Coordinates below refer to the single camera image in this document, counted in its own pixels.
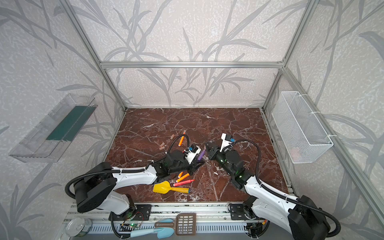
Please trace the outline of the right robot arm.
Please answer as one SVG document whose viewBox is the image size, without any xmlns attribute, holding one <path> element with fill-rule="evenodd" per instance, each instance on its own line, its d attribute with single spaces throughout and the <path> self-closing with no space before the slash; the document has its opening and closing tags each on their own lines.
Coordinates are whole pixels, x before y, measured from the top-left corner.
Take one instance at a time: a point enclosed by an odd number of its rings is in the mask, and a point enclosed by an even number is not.
<svg viewBox="0 0 384 240">
<path fill-rule="evenodd" d="M 266 219 L 292 234 L 295 240 L 324 240 L 337 236 L 342 227 L 328 212 L 317 208 L 307 196 L 285 194 L 260 180 L 244 167 L 239 153 L 207 142 L 209 159 L 231 177 L 231 183 L 248 195 L 249 215 Z"/>
</svg>

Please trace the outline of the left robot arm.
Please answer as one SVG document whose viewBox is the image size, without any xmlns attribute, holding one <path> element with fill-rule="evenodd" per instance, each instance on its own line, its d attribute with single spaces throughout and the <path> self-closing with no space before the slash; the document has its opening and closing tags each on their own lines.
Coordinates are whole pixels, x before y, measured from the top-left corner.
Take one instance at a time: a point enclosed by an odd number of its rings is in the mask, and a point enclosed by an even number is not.
<svg viewBox="0 0 384 240">
<path fill-rule="evenodd" d="M 134 203 L 128 195 L 117 193 L 118 189 L 159 184 L 182 171 L 192 175 L 205 163 L 199 161 L 197 156 L 197 153 L 175 150 L 160 160 L 137 168 L 112 167 L 110 163 L 103 162 L 70 180 L 65 186 L 65 193 L 76 200 L 79 213 L 98 209 L 121 215 Z"/>
</svg>

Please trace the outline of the purple marker pen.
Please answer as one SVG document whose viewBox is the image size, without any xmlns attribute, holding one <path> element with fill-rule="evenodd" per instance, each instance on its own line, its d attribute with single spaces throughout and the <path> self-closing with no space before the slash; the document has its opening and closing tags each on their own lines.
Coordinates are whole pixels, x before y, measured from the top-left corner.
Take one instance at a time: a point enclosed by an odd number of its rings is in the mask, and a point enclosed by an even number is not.
<svg viewBox="0 0 384 240">
<path fill-rule="evenodd" d="M 203 149 L 202 152 L 200 153 L 199 157 L 198 157 L 198 161 L 201 161 L 203 159 L 205 153 L 206 153 L 206 149 Z"/>
</svg>

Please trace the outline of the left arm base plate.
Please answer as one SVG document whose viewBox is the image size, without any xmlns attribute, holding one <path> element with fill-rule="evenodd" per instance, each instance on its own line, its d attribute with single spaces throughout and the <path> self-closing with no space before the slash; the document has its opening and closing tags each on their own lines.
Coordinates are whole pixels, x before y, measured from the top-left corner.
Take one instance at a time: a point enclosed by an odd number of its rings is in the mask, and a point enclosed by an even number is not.
<svg viewBox="0 0 384 240">
<path fill-rule="evenodd" d="M 151 214 L 152 205 L 139 204 L 129 207 L 128 210 L 120 215 L 110 213 L 108 220 L 112 218 L 115 221 L 148 221 Z"/>
</svg>

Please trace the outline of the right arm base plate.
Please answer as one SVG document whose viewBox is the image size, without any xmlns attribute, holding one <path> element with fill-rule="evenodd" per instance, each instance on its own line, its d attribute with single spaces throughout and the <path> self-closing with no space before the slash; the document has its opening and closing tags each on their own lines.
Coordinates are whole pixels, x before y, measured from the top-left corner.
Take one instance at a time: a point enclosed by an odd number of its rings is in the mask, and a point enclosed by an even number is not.
<svg viewBox="0 0 384 240">
<path fill-rule="evenodd" d="M 248 208 L 244 208 L 243 204 L 228 204 L 228 211 L 231 215 L 231 220 L 254 220 L 256 215 Z"/>
</svg>

